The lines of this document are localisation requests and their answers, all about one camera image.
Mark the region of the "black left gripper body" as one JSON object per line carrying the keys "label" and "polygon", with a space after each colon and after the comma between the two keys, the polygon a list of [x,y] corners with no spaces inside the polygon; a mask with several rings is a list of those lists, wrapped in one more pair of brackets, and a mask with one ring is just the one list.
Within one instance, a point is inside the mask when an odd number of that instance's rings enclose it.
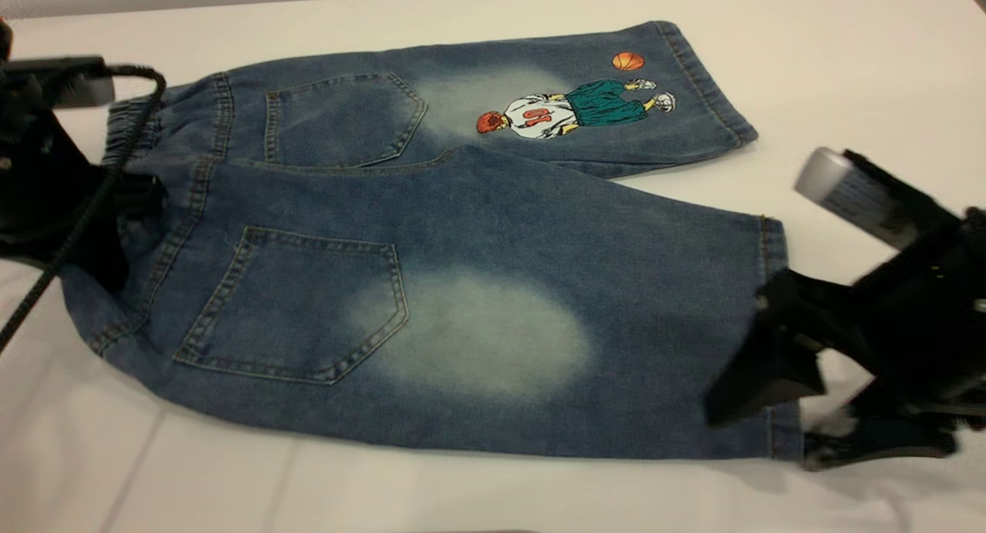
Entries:
{"label": "black left gripper body", "polygon": [[108,171],[82,153],[52,109],[2,129],[2,259],[43,269],[55,260]]}

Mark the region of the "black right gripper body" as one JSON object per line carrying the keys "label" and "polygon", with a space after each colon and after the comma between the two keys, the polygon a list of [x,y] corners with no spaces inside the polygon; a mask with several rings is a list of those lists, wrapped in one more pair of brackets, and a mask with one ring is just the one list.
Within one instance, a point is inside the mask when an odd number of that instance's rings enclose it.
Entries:
{"label": "black right gripper body", "polygon": [[983,431],[982,207],[952,213],[857,152],[817,153],[817,204],[896,252],[851,288],[898,407]]}

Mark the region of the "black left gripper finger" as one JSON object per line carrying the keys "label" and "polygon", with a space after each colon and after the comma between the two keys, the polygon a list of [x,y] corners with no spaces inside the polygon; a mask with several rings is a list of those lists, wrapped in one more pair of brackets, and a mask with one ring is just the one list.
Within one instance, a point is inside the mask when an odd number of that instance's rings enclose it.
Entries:
{"label": "black left gripper finger", "polygon": [[105,290],[126,285],[130,265],[123,249],[123,230],[129,222],[159,218],[168,203],[168,190],[154,175],[122,173],[103,202],[86,200],[91,220],[69,252],[71,265],[81,267]]}

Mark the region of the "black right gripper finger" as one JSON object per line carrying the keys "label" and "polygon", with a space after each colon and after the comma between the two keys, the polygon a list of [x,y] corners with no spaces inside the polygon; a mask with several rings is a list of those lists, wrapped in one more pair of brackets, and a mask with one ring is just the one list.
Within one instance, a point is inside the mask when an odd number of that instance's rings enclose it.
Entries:
{"label": "black right gripper finger", "polygon": [[729,427],[768,407],[827,393],[817,351],[799,340],[811,316],[806,286],[802,274],[783,270],[757,291],[742,346],[705,393],[709,427]]}
{"label": "black right gripper finger", "polygon": [[880,459],[948,458],[957,452],[951,431],[919,418],[828,414],[804,432],[800,466],[823,472]]}

